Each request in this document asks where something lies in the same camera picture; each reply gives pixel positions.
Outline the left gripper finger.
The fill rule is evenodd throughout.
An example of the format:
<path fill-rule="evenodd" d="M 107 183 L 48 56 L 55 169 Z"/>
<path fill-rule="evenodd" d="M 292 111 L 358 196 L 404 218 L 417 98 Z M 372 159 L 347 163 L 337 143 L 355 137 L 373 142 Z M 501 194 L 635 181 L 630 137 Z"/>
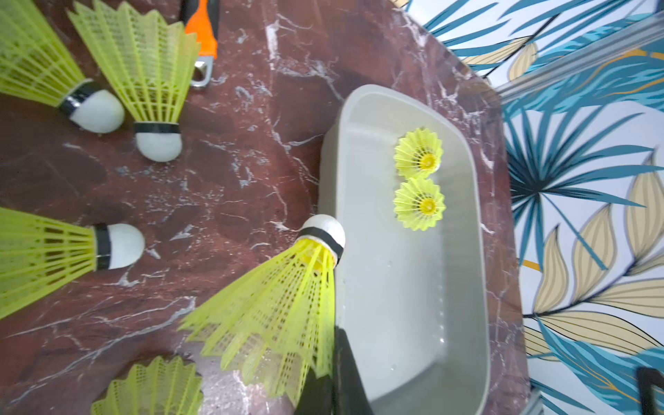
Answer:
<path fill-rule="evenodd" d="M 316 378 L 313 370 L 309 371 L 294 414 L 370 415 L 373 412 L 347 333 L 335 327 L 332 374 Z"/>

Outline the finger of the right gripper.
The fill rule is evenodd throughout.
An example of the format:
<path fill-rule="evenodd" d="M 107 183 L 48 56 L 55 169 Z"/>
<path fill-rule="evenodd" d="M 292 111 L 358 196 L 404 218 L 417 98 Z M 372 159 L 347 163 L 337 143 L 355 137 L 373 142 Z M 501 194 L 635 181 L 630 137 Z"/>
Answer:
<path fill-rule="evenodd" d="M 663 389 L 663 373 L 655 368 L 639 367 L 636 369 L 636 380 L 640 396 L 641 414 L 658 414 L 655 389 Z"/>

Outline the yellow-green shuttlecock three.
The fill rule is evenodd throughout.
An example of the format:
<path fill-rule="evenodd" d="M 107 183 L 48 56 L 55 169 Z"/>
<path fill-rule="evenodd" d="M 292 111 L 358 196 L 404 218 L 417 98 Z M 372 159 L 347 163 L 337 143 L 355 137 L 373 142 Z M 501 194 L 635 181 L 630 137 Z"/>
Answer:
<path fill-rule="evenodd" d="M 335 268 L 346 245 L 342 224 L 317 214 L 294 244 L 198 306 L 179 328 L 202 356 L 237 370 L 247 384 L 298 405 L 308 375 L 332 373 Z"/>

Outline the yellow-green shuttlecock one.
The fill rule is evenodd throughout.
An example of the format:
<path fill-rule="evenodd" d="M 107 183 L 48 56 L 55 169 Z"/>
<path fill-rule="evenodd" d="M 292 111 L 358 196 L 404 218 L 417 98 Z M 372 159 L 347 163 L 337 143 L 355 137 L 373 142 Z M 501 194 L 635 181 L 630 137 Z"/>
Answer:
<path fill-rule="evenodd" d="M 413 231 L 435 228 L 444 217 L 445 196 L 432 179 L 411 177 L 394 193 L 394 214 L 397 220 Z"/>

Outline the grey plastic storage tray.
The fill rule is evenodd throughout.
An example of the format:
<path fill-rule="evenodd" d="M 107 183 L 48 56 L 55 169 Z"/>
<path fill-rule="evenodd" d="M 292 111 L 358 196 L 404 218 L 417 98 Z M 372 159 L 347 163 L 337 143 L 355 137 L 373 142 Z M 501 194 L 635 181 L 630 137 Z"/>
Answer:
<path fill-rule="evenodd" d="M 432 181 L 441 221 L 425 231 L 394 214 L 398 141 L 427 128 L 444 154 Z M 336 319 L 376 414 L 479 414 L 490 378 L 477 173 L 466 138 L 402 93 L 354 90 L 323 140 L 318 210 L 342 224 Z"/>

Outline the yellow-green shuttlecock two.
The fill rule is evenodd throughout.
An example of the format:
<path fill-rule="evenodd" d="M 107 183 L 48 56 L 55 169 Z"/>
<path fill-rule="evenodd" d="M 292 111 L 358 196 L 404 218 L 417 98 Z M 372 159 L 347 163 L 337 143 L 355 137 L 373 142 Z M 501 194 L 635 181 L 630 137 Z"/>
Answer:
<path fill-rule="evenodd" d="M 442 155 L 443 143 L 437 133 L 418 128 L 399 139 L 394 154 L 395 168 L 405 179 L 427 178 L 439 169 Z"/>

